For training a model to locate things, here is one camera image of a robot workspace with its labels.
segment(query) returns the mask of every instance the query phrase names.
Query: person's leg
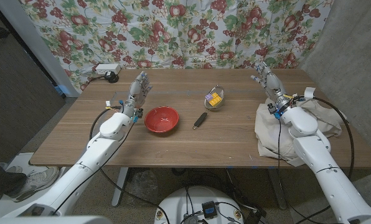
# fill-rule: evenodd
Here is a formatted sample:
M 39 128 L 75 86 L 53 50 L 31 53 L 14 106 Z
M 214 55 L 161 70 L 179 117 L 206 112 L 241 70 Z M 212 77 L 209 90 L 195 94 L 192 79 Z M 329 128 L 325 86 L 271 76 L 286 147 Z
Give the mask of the person's leg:
M 25 174 L 9 173 L 0 166 L 0 194 L 8 196 L 18 194 L 26 180 Z

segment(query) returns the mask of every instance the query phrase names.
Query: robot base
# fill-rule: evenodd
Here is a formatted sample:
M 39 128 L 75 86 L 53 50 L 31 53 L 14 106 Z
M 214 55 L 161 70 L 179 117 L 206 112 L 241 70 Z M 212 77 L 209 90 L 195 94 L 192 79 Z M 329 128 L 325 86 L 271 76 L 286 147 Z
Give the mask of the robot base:
M 219 223 L 229 223 L 229 221 L 221 216 L 223 214 L 226 217 L 230 217 L 243 224 L 243 217 L 237 218 L 235 216 L 236 212 L 240 210 L 240 207 L 237 203 L 234 202 L 229 196 L 225 193 L 216 190 L 211 187 L 205 186 L 193 186 L 189 187 L 188 193 L 191 198 L 192 206 L 194 207 L 194 212 L 202 211 L 202 204 L 206 202 L 227 202 L 231 205 L 234 205 L 238 208 L 235 209 L 231 205 L 225 203 L 220 203 L 216 205 L 217 215 L 213 218 L 205 218 L 204 213 L 195 215 L 195 218 L 188 218 L 184 223 L 185 224 L 194 224 L 197 223 L 197 220 L 205 219 L 209 224 L 219 224 Z M 176 190 L 169 196 L 167 196 L 159 206 L 163 208 L 169 218 L 170 223 L 180 224 L 184 219 L 184 214 L 187 213 L 187 204 L 188 204 L 188 214 L 192 213 L 192 207 L 190 200 L 187 197 L 187 192 L 185 188 Z M 156 210 L 154 224 L 164 224 L 167 223 L 165 216 L 162 214 L 159 218 L 160 210 Z

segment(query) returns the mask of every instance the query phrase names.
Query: cable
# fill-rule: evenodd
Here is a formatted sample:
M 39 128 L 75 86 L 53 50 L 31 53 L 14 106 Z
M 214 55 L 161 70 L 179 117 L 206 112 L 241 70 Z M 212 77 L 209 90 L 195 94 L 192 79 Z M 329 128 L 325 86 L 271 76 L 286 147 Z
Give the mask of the cable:
M 285 192 L 284 192 L 284 189 L 283 189 L 283 186 L 282 186 L 282 183 L 281 183 L 281 178 L 279 176 L 279 139 L 281 137 L 281 120 L 278 119 L 278 122 L 279 122 L 279 133 L 278 133 L 278 169 L 277 169 L 277 174 L 278 174 L 278 180 L 279 180 L 279 186 L 281 187 L 281 191 L 284 193 L 285 195 Z M 304 218 L 304 220 L 309 220 L 310 222 L 313 222 L 315 224 L 326 224 L 326 223 L 319 223 L 319 222 L 315 222 L 313 220 L 310 220 L 308 217 L 305 217 L 304 215 L 302 215 L 302 213 L 298 212 L 286 199 L 286 197 L 284 198 L 285 199 L 285 202 L 297 213 L 299 214 L 300 216 L 302 216 Z
M 192 214 L 186 216 L 183 220 L 181 220 L 180 224 L 183 224 L 185 222 L 185 220 L 190 218 L 191 216 L 201 214 L 201 213 L 202 213 L 202 211 L 198 211 L 198 212 L 195 212 L 195 213 L 192 213 Z
M 90 134 L 89 134 L 89 140 L 92 140 L 93 138 L 93 130 L 94 130 L 94 126 L 96 125 L 98 119 L 100 119 L 101 116 L 103 116 L 103 114 L 105 114 L 107 111 L 109 111 L 110 109 L 104 109 L 103 112 L 101 112 L 97 117 L 96 119 L 94 120 L 93 124 L 92 124 L 92 128 L 90 129 Z
M 105 110 L 103 110 L 97 117 L 96 117 L 96 119 L 94 120 L 94 122 L 93 122 L 93 124 L 92 124 L 92 128 L 90 129 L 90 136 L 89 136 L 89 140 L 91 140 L 92 138 L 93 138 L 93 129 L 94 129 L 94 126 L 96 125 L 96 123 L 97 123 L 97 121 L 98 121 L 98 119 L 100 119 L 100 117 L 104 114 L 104 113 L 106 113 L 107 111 L 109 111 L 110 109 L 105 109 Z M 126 140 L 126 138 L 128 137 L 128 135 L 129 135 L 129 133 L 130 133 L 130 130 L 131 130 L 131 128 L 133 127 L 133 125 L 131 125 L 131 127 L 130 127 L 130 129 L 129 129 L 129 131 L 128 131 L 128 134 L 124 137 L 124 140 L 123 140 L 123 142 L 122 143 L 124 143 L 124 141 Z M 148 203 L 148 204 L 150 204 L 150 205 L 154 205 L 155 207 L 157 207 L 157 208 L 159 208 L 162 212 L 163 212 L 163 214 L 165 215 L 165 217 L 166 217 L 166 220 L 167 220 L 167 224 L 170 224 L 169 223 L 169 219 L 168 219 L 168 217 L 167 217 L 167 215 L 166 215 L 166 212 L 165 212 L 165 210 L 163 210 L 163 208 L 161 208 L 159 205 L 157 205 L 157 204 L 155 204 L 155 203 L 152 203 L 152 202 L 149 202 L 149 201 L 147 201 L 147 200 L 144 200 L 144 199 L 142 199 L 142 198 L 140 198 L 140 197 L 137 197 L 137 196 L 135 196 L 135 195 L 133 195 L 133 194 L 131 194 L 131 193 L 129 193 L 129 192 L 127 192 L 127 191 L 125 191 L 125 190 L 123 190 L 121 187 L 119 187 L 115 182 L 113 182 L 113 180 L 112 179 L 110 179 L 110 177 L 108 177 L 107 176 L 107 174 L 104 172 L 104 170 L 102 169 L 102 167 L 111 159 L 111 157 L 115 154 L 115 152 L 110 156 L 110 158 L 96 171 L 96 172 L 98 172 L 98 171 L 101 171 L 101 173 L 105 176 L 105 178 L 107 178 L 108 179 L 108 181 L 111 183 L 111 184 L 113 184 L 118 190 L 120 190 L 121 192 L 123 192 L 124 194 L 127 194 L 127 195 L 129 195 L 129 196 L 132 196 L 132 197 L 134 197 L 134 198 L 136 198 L 136 199 L 138 199 L 138 200 L 141 200 L 141 201 L 143 201 L 143 202 L 146 202 L 146 203 Z
M 114 109 L 118 109 L 119 106 L 111 106 L 110 108 L 114 108 Z M 92 140 L 93 138 L 93 130 L 94 130 L 94 126 L 96 125 L 97 121 L 101 118 L 101 116 L 103 116 L 103 114 L 105 114 L 107 111 L 109 111 L 110 109 L 104 109 L 103 112 L 101 112 L 97 117 L 96 119 L 94 120 L 93 124 L 92 124 L 92 128 L 90 128 L 90 134 L 89 134 L 89 140 Z
M 326 100 L 323 100 L 323 99 L 320 99 L 320 98 L 317 98 L 317 97 L 313 97 L 313 99 L 315 100 L 318 100 L 318 101 L 321 101 L 325 104 L 327 104 L 328 106 L 330 106 L 332 109 L 334 109 L 336 111 L 336 113 L 340 116 L 340 118 L 342 119 L 343 123 L 345 124 L 346 126 L 346 130 L 347 130 L 347 134 L 349 135 L 349 139 L 350 139 L 350 150 L 351 150 L 351 161 L 350 161 L 350 168 L 349 168 L 349 174 L 347 175 L 347 177 L 349 178 L 349 180 L 351 179 L 352 177 L 352 173 L 353 173 L 353 168 L 354 168 L 354 141 L 353 141 L 353 135 L 352 135 L 352 132 L 350 130 L 350 127 L 349 127 L 349 122 L 347 122 L 347 120 L 345 119 L 345 117 L 343 116 L 343 114 L 339 111 L 339 109 L 334 106 L 332 103 L 326 101 Z M 312 214 L 312 215 L 309 215 L 308 217 L 306 218 L 303 218 L 302 220 L 298 221 L 296 224 L 300 224 L 306 220 L 308 220 L 309 218 L 312 218 L 318 214 L 321 214 L 322 212 L 325 212 L 326 210 L 330 209 L 330 205 L 328 205 L 326 208 L 323 208 L 322 210 Z
M 99 76 L 99 77 L 94 77 L 94 78 L 91 78 L 89 83 L 91 83 L 92 81 L 95 81 L 95 80 L 99 80 L 101 78 L 104 78 L 104 76 Z
M 240 222 L 236 221 L 234 218 L 224 216 L 224 215 L 220 212 L 220 209 L 217 209 L 217 211 L 218 211 L 218 213 L 219 213 L 221 216 L 223 216 L 224 218 L 226 218 L 228 221 L 230 221 L 230 222 L 235 222 L 235 223 L 238 223 L 238 224 L 241 224 Z
M 225 169 L 225 171 L 227 172 L 228 178 L 230 179 L 230 182 L 231 182 L 231 184 L 233 185 L 233 180 L 231 179 L 231 176 L 230 176 L 230 173 L 228 172 L 228 169 Z M 234 200 L 235 200 L 235 202 L 238 203 L 239 205 L 241 205 L 241 206 L 243 206 L 243 207 L 245 207 L 245 208 L 249 208 L 250 210 L 253 211 L 253 213 L 256 213 L 256 212 L 258 211 L 257 208 L 253 208 L 253 207 L 251 207 L 251 206 L 244 205 L 244 204 L 242 204 L 241 202 L 239 202 L 239 201 L 237 200 L 237 197 L 235 196 L 235 191 L 233 192 L 233 196 L 234 196 Z
M 185 187 L 185 191 L 187 192 L 188 198 L 190 199 L 192 213 L 194 213 L 194 206 L 192 205 L 192 201 L 191 201 L 190 194 L 188 193 L 188 189 L 189 189 L 189 187 Z
M 167 224 L 170 224 L 170 222 L 169 222 L 169 218 L 167 217 L 167 215 L 166 215 L 166 212 L 165 212 L 165 210 L 163 210 L 163 208 L 161 208 L 159 205 L 157 205 L 157 204 L 155 204 L 155 203 L 152 203 L 152 202 L 150 202 L 150 201 L 147 201 L 147 200 L 145 200 L 145 199 L 142 199 L 142 198 L 140 198 L 140 197 L 137 197 L 137 196 L 135 196 L 135 195 L 133 195 L 133 194 L 131 194 L 131 193 L 129 193 L 129 192 L 127 192 L 127 191 L 125 191 L 125 190 L 123 190 L 121 187 L 119 187 L 115 182 L 113 182 L 113 180 L 112 179 L 110 179 L 110 177 L 108 177 L 107 176 L 107 174 L 104 172 L 104 170 L 103 169 L 100 169 L 100 172 L 104 175 L 104 177 L 112 184 L 112 185 L 114 185 L 118 190 L 120 190 L 122 193 L 124 193 L 124 194 L 126 194 L 126 195 L 129 195 L 129 196 L 131 196 L 131 197 L 134 197 L 134 198 L 136 198 L 136 199 L 138 199 L 138 200 L 140 200 L 140 201 L 142 201 L 142 202 L 146 202 L 146 203 L 148 203 L 148 204 L 150 204 L 150 205 L 154 205 L 155 207 L 157 207 L 158 209 L 160 209 L 162 212 L 163 212 L 163 214 L 165 215 L 165 218 L 166 218 L 166 220 L 167 220 Z
M 216 205 L 219 205 L 219 204 L 221 204 L 221 203 L 224 203 L 224 204 L 226 204 L 226 205 L 231 205 L 232 207 L 234 207 L 235 209 L 237 209 L 238 211 L 240 211 L 239 208 L 237 208 L 235 205 L 233 205 L 233 204 L 231 204 L 231 203 L 227 203 L 227 202 L 215 202 Z
M 349 174 L 347 175 L 347 177 L 349 179 L 351 179 L 352 178 L 352 173 L 353 173 L 353 168 L 354 168 L 354 141 L 353 141 L 352 131 L 350 130 L 350 127 L 349 127 L 349 122 L 347 122 L 347 120 L 345 119 L 345 117 L 343 116 L 343 114 L 332 103 L 330 103 L 330 102 L 328 102 L 326 100 L 317 98 L 317 97 L 313 97 L 313 99 L 318 100 L 318 101 L 321 101 L 321 102 L 329 105 L 331 108 L 333 108 L 336 111 L 336 113 L 339 114 L 340 118 L 342 118 L 342 121 L 343 121 L 343 123 L 346 126 L 347 133 L 349 134 L 350 148 L 351 148 L 351 154 L 352 154 L 352 158 L 351 158 L 351 161 L 350 161 L 350 171 L 349 171 Z
M 123 142 L 126 140 L 126 138 L 129 136 L 129 132 L 128 132 L 128 134 L 124 137 L 124 139 L 123 139 Z M 94 173 L 92 173 L 89 177 L 87 177 L 82 183 L 80 183 L 79 185 L 78 185 L 78 187 L 76 187 L 69 195 L 68 195 L 68 197 L 60 204 L 60 206 L 58 206 L 57 207 L 57 209 L 55 209 L 55 211 L 53 212 L 53 214 L 52 215 L 55 215 L 56 213 L 57 213 L 57 211 L 62 207 L 62 205 L 64 205 L 64 203 L 69 199 L 69 197 L 71 197 L 71 195 L 73 194 L 73 193 L 75 193 L 75 191 L 76 190 L 78 190 L 78 188 L 80 187 L 80 186 L 82 186 L 86 181 L 88 181 L 91 177 L 93 177 L 99 170 L 101 170 L 101 168 L 103 167 L 103 166 L 105 166 L 105 164 L 113 157 L 113 155 L 115 155 L 115 153 L 118 151 L 118 149 L 119 149 L 120 147 L 118 147 L 117 149 L 115 149 L 115 151 L 114 151 L 114 153 L 112 153 L 112 155 L 94 172 Z

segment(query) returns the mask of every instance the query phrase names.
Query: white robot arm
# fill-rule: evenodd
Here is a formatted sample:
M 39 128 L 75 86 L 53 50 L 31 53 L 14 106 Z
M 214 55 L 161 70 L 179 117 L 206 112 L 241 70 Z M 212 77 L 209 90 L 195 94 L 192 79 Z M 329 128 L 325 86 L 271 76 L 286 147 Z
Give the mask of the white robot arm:
M 129 98 L 123 113 L 115 113 L 100 126 L 100 132 L 87 144 L 86 152 L 46 194 L 26 206 L 8 213 L 5 217 L 62 216 L 70 213 L 91 181 L 112 157 L 128 135 L 133 123 L 142 116 L 142 105 L 152 87 L 146 73 L 141 72 L 130 85 Z
M 275 102 L 275 105 L 268 105 L 269 112 L 289 125 L 295 152 L 316 175 L 337 221 L 350 223 L 371 219 L 371 207 L 331 156 L 331 145 L 318 130 L 317 121 L 302 108 L 292 106 L 292 97 L 287 95 L 283 84 L 266 63 L 259 65 L 257 71 L 262 79 L 251 78 L 261 84 L 267 96 Z

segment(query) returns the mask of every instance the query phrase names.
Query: gray wall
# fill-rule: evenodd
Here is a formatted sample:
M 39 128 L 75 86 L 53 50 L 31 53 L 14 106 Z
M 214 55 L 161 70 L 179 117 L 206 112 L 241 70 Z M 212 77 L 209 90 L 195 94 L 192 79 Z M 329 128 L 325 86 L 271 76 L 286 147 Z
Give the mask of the gray wall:
M 371 1 L 335 0 L 314 51 L 299 67 L 371 146 Z M 371 205 L 371 174 L 362 176 L 354 184 Z

